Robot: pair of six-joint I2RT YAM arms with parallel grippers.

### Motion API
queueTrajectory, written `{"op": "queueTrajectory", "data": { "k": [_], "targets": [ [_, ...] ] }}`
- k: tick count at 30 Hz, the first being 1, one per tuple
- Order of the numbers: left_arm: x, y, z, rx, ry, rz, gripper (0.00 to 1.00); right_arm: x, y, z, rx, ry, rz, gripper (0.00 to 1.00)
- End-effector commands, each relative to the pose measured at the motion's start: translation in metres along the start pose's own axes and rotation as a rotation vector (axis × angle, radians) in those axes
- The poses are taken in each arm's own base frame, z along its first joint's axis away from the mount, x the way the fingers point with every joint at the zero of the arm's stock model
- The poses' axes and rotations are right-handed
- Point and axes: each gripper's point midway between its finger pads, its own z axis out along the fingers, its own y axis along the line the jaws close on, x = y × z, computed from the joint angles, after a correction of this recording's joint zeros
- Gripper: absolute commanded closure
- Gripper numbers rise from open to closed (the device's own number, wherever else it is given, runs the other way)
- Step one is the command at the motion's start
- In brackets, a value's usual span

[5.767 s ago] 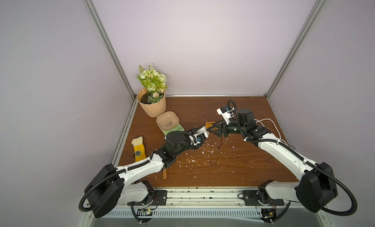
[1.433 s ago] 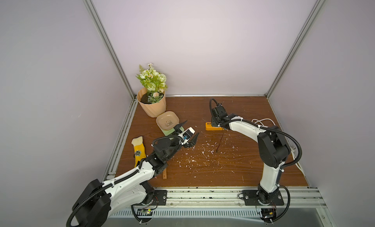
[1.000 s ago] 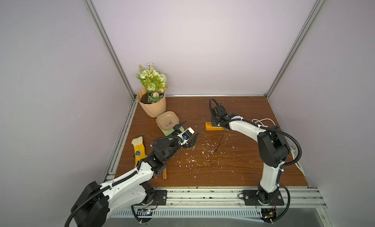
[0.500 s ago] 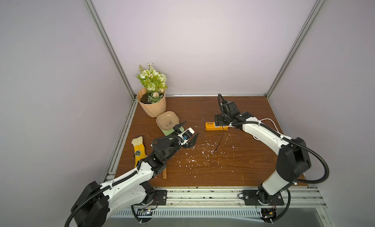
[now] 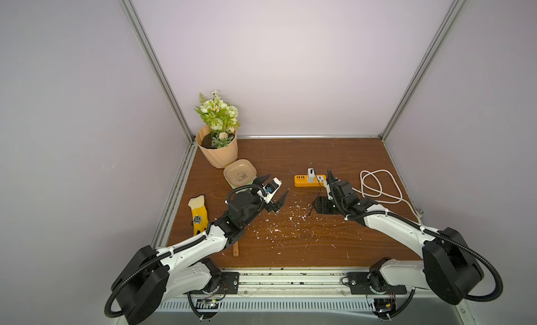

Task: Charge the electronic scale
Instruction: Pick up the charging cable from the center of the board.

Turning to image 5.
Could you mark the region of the beige panda scale bowl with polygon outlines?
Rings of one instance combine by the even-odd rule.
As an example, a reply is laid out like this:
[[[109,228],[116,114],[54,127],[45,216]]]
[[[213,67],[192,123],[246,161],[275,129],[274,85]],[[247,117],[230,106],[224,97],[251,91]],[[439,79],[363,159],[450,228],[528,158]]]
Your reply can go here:
[[[252,184],[257,177],[257,170],[247,159],[239,159],[226,166],[223,175],[232,189],[235,189]]]

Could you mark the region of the white USB charger adapter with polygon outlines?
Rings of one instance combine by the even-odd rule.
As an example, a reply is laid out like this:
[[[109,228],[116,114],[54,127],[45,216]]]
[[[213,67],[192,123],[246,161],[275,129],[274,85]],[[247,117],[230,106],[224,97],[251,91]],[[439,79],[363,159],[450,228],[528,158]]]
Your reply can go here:
[[[308,181],[308,183],[316,183],[317,182],[316,173],[315,173],[314,168],[309,168],[308,169],[307,181]]]

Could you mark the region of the orange power strip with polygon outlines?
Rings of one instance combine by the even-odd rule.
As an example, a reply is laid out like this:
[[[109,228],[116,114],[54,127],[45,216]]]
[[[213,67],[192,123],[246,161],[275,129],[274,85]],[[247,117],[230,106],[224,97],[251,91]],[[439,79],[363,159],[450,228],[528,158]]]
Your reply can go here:
[[[323,187],[318,182],[308,183],[307,175],[295,175],[294,176],[295,187]]]

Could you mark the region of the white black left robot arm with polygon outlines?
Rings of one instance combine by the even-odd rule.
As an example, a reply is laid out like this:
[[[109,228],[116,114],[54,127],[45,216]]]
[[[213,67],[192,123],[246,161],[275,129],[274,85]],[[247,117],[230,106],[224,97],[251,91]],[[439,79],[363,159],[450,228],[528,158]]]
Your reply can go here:
[[[278,178],[255,178],[232,189],[225,213],[199,234],[167,248],[139,249],[111,285],[104,315],[140,324],[167,299],[217,289],[221,272],[210,256],[235,245],[262,211],[278,212],[285,197],[273,198],[281,186]]]

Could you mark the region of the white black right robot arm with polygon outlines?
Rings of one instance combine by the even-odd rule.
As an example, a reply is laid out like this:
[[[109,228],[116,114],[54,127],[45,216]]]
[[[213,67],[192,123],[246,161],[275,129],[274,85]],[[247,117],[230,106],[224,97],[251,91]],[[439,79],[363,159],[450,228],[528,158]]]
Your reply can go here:
[[[417,261],[386,257],[375,263],[369,269],[372,292],[381,294],[390,286],[425,289],[451,305],[464,299],[485,303],[502,295],[499,271],[471,249],[457,230],[427,227],[394,213],[371,198],[359,196],[349,182],[332,173],[320,185],[327,194],[314,201],[317,213],[342,215],[389,236],[419,256]]]

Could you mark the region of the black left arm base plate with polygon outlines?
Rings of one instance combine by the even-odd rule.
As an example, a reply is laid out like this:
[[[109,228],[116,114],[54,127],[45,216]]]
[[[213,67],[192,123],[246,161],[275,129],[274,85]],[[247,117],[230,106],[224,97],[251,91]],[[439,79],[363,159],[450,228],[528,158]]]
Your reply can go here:
[[[240,283],[239,272],[223,272],[218,277],[212,277],[209,283],[202,289],[191,291],[192,294],[238,294]]]

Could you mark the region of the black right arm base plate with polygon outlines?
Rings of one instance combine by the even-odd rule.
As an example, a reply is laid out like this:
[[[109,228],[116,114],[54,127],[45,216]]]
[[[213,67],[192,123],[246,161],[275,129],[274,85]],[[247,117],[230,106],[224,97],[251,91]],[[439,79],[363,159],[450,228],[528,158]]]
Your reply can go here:
[[[350,289],[353,295],[406,295],[404,285],[392,286],[379,274],[366,272],[350,272],[341,279],[341,283]]]

